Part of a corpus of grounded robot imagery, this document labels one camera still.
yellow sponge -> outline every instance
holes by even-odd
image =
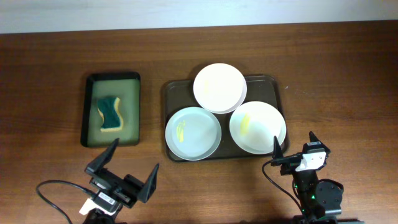
[[[118,97],[98,100],[98,112],[104,121],[101,126],[102,132],[122,130],[123,118],[119,112],[119,102]]]

white wall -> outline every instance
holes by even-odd
[[[396,0],[0,0],[0,33],[398,19]]]

stacked plates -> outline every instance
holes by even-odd
[[[286,125],[282,115],[264,102],[242,105],[247,93],[242,73],[233,66],[216,63],[202,69],[193,93],[201,106],[176,112],[166,125],[165,138],[170,150],[189,161],[204,159],[221,142],[221,126],[214,114],[233,112],[229,130],[235,143],[253,154],[272,152],[273,137],[283,142]]]

dark brown tray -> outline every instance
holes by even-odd
[[[279,110],[279,112],[284,117],[282,110],[282,104],[279,98],[279,91],[277,82],[268,75],[251,75],[245,76],[246,83],[248,85],[248,92],[246,94],[246,99],[243,103],[250,101],[261,101],[268,103]],[[193,95],[193,80],[179,80],[172,81],[166,85],[164,89],[164,121],[165,125],[174,113],[180,109],[198,106]],[[215,160],[215,159],[237,159],[237,158],[249,158],[249,157],[266,157],[271,156],[272,153],[256,155],[251,154],[243,149],[241,149],[232,139],[231,133],[229,132],[229,119],[231,118],[233,112],[227,114],[215,114],[216,118],[221,125],[221,142],[216,151],[207,157],[205,160]],[[176,156],[166,145],[166,154],[168,157],[175,162],[190,162],[185,159],[181,159]],[[289,137],[286,131],[285,141],[281,145],[282,152],[286,152],[289,148]]]

yellow residue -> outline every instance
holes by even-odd
[[[209,94],[209,80],[205,80],[205,94]]]
[[[241,122],[241,135],[245,135],[248,133],[249,122],[250,116],[248,114],[245,114]]]
[[[177,125],[177,139],[180,142],[184,141],[184,127],[185,127],[185,120],[179,122],[179,124]]]

